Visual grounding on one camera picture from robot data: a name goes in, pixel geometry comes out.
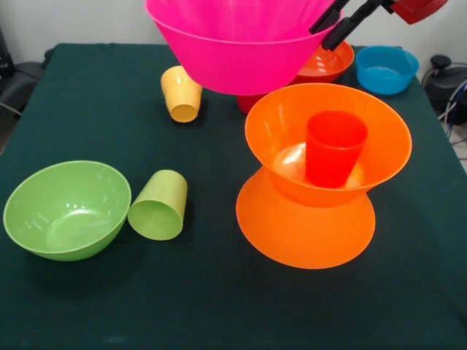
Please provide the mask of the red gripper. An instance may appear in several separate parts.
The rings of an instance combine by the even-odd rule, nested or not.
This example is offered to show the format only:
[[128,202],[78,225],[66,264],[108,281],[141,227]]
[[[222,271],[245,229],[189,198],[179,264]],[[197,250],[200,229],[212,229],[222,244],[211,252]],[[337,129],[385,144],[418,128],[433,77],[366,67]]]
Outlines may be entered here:
[[[324,31],[339,21],[341,11],[350,0],[334,0],[309,28],[311,34]],[[366,1],[350,17],[341,19],[322,41],[324,50],[334,51],[367,17],[382,5],[389,13],[396,13],[409,25],[418,23],[439,11],[447,0],[387,0]]]

